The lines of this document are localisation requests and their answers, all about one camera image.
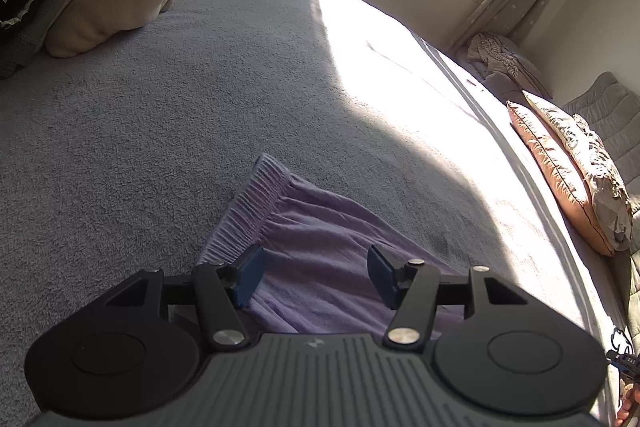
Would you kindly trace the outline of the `grey patterned pillow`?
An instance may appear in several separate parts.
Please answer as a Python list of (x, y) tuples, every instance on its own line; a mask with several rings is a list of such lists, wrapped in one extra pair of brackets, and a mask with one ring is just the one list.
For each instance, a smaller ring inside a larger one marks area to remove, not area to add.
[(600, 136), (582, 116), (570, 116), (533, 93), (524, 91), (523, 94), (529, 106), (560, 139), (582, 174), (591, 207), (608, 245), (613, 251), (624, 251), (631, 244), (634, 212), (623, 178)]

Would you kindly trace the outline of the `orange pillow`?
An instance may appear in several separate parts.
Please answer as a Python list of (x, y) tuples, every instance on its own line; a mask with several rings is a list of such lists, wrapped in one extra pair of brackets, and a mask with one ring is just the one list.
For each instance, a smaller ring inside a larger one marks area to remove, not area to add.
[(613, 257), (615, 251), (600, 228), (582, 174), (558, 137), (529, 108), (511, 101), (506, 108), (570, 224), (594, 251)]

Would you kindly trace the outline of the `grey bed blanket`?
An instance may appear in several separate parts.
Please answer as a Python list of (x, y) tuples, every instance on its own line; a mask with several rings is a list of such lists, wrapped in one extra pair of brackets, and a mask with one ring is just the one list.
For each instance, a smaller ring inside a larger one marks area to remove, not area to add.
[(131, 273), (189, 271), (262, 154), (450, 269), (602, 339), (626, 325), (506, 108), (404, 25), (361, 0), (176, 0), (2, 82), (3, 425), (37, 413), (29, 346)]

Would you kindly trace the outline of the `lavender purple garment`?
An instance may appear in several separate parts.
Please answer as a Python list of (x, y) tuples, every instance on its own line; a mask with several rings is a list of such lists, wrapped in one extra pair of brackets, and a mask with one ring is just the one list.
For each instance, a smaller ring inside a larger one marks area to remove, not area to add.
[(394, 314), (369, 279), (372, 245), (390, 248), (398, 260), (421, 258), (444, 274), (459, 271), (359, 202), (315, 186), (266, 153), (198, 260), (232, 263), (254, 244), (266, 253), (265, 273), (245, 313), (264, 333), (381, 338)]

